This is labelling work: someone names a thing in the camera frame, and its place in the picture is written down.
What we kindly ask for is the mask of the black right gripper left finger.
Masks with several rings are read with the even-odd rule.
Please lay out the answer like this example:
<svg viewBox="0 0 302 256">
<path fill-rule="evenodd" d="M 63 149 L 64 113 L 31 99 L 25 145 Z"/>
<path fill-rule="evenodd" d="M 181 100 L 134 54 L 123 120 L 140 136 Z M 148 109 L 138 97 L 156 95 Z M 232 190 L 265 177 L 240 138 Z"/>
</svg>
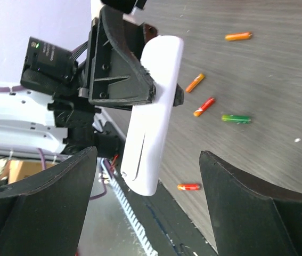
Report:
<svg viewBox="0 0 302 256">
<path fill-rule="evenodd" d="M 95 178 L 88 147 L 0 187 L 0 255 L 75 255 Z"/>
</svg>

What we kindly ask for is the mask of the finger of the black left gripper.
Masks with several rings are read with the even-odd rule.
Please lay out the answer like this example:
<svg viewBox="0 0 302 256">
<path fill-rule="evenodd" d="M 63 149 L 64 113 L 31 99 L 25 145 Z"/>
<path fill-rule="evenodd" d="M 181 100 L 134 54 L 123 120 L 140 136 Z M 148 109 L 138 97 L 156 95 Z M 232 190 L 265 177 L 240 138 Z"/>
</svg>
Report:
<svg viewBox="0 0 302 256">
<path fill-rule="evenodd" d="M 182 105 L 183 103 L 184 103 L 184 90 L 180 87 L 179 84 L 177 84 L 173 106 L 177 107 L 177 106 Z"/>
</svg>

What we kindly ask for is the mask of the white air conditioner remote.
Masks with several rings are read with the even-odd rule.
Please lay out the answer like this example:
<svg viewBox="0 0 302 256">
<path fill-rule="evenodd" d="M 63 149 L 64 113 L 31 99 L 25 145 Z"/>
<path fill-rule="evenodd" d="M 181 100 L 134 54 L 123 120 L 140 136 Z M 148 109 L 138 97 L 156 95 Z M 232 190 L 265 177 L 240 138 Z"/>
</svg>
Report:
<svg viewBox="0 0 302 256">
<path fill-rule="evenodd" d="M 155 82 L 156 95 L 153 103 L 132 108 L 120 174 L 142 196 L 152 196 L 157 190 L 183 47 L 179 37 L 158 36 L 146 44 L 141 56 L 141 64 Z"/>
</svg>

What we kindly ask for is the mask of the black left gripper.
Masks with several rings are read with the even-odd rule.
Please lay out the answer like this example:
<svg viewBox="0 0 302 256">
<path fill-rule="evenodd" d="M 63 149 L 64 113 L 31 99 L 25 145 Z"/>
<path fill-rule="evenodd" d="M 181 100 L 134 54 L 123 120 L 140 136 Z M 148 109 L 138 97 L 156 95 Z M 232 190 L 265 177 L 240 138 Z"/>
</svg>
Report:
<svg viewBox="0 0 302 256">
<path fill-rule="evenodd" d="M 154 100 L 156 86 L 141 64 L 156 28 L 124 20 L 107 5 L 95 18 L 88 40 L 70 51 L 30 37 L 21 85 L 54 98 L 130 110 Z"/>
</svg>

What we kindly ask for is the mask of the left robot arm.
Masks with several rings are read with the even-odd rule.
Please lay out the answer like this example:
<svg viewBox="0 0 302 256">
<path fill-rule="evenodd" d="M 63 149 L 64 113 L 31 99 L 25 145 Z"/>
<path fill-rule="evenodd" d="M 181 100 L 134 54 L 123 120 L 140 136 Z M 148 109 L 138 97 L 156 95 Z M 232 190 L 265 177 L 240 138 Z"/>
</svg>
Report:
<svg viewBox="0 0 302 256">
<path fill-rule="evenodd" d="M 183 41 L 143 1 L 0 1 L 0 155 L 161 158 Z"/>
</svg>

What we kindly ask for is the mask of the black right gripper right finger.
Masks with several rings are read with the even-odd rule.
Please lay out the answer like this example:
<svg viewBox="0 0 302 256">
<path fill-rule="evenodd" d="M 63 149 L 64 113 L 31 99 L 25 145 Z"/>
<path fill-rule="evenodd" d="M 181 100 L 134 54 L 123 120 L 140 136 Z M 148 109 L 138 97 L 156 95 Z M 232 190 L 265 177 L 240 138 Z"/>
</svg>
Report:
<svg viewBox="0 0 302 256">
<path fill-rule="evenodd" d="M 302 255 L 302 193 L 210 151 L 201 152 L 199 166 L 219 255 Z"/>
</svg>

